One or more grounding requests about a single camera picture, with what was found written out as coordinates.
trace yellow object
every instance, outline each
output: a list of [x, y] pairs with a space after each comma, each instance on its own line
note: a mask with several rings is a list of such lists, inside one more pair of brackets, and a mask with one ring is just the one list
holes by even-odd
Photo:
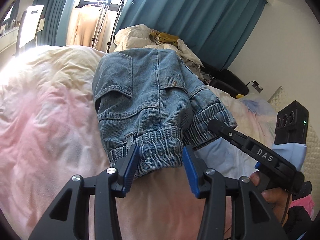
[[155, 43], [169, 43], [173, 46], [178, 46], [178, 36], [174, 36], [168, 33], [160, 33], [158, 31], [152, 30], [150, 34], [150, 39], [154, 41]]

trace pink cloth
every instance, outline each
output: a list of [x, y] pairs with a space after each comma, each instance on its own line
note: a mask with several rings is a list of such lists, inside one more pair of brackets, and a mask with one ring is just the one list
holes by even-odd
[[313, 217], [313, 213], [314, 213], [313, 208], [315, 207], [315, 203], [313, 202], [312, 196], [310, 194], [304, 198], [300, 198], [292, 201], [290, 207], [294, 207], [294, 206], [304, 207], [305, 210], [308, 212], [309, 216], [311, 218]]

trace human hand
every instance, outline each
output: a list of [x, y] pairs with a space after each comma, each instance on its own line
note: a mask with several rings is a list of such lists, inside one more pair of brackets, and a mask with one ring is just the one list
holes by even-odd
[[[255, 186], [259, 185], [260, 183], [259, 171], [256, 171], [255, 173], [251, 174], [250, 180], [253, 182]], [[261, 194], [268, 203], [276, 204], [273, 207], [273, 212], [276, 215], [279, 222], [281, 222], [284, 214], [285, 206], [287, 203], [288, 192], [286, 192], [282, 188], [277, 187], [277, 188], [265, 190]], [[292, 201], [292, 195], [290, 196], [289, 206], [291, 204], [291, 201]], [[283, 225], [287, 222], [287, 220], [288, 220], [288, 210], [287, 210], [287, 214], [285, 216]]]

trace tie-dye bedsheet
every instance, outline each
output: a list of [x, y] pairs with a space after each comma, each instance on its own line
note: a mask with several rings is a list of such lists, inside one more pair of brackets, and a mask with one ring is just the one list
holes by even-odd
[[[23, 240], [72, 175], [89, 177], [109, 166], [91, 88], [103, 55], [82, 46], [43, 46], [0, 72], [0, 208]], [[276, 113], [266, 101], [250, 96], [240, 101], [211, 90], [234, 115], [237, 130], [271, 146]], [[231, 147], [213, 165], [226, 176], [239, 177], [250, 175], [254, 163]], [[192, 195], [183, 167], [143, 176], [125, 199], [117, 200], [123, 239], [196, 239], [203, 206]], [[226, 231], [229, 205], [227, 210]]]

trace blue gripper pad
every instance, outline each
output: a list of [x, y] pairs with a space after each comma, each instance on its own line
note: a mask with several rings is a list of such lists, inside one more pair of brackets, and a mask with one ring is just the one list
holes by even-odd
[[128, 155], [131, 155], [131, 158], [129, 160], [127, 169], [124, 173], [124, 183], [123, 183], [123, 189], [122, 192], [123, 193], [128, 193], [130, 191], [132, 182], [133, 182], [133, 177], [134, 174], [136, 172], [138, 163], [139, 163], [139, 158], [140, 158], [140, 148], [137, 145], [132, 145], [132, 147], [130, 148]]
[[[278, 153], [281, 157], [289, 161], [296, 167], [297, 171], [301, 171], [302, 165], [306, 158], [307, 146], [300, 143], [286, 143], [279, 145], [272, 145], [271, 148], [274, 152]], [[257, 162], [255, 168], [258, 170], [260, 163]]]
[[198, 174], [196, 172], [196, 168], [193, 163], [193, 160], [194, 160], [193, 157], [196, 158], [193, 153], [192, 147], [189, 145], [184, 147], [182, 151], [183, 165], [187, 173], [191, 192], [196, 196], [196, 198], [198, 198], [200, 196], [200, 189], [199, 189], [199, 183], [198, 183]]

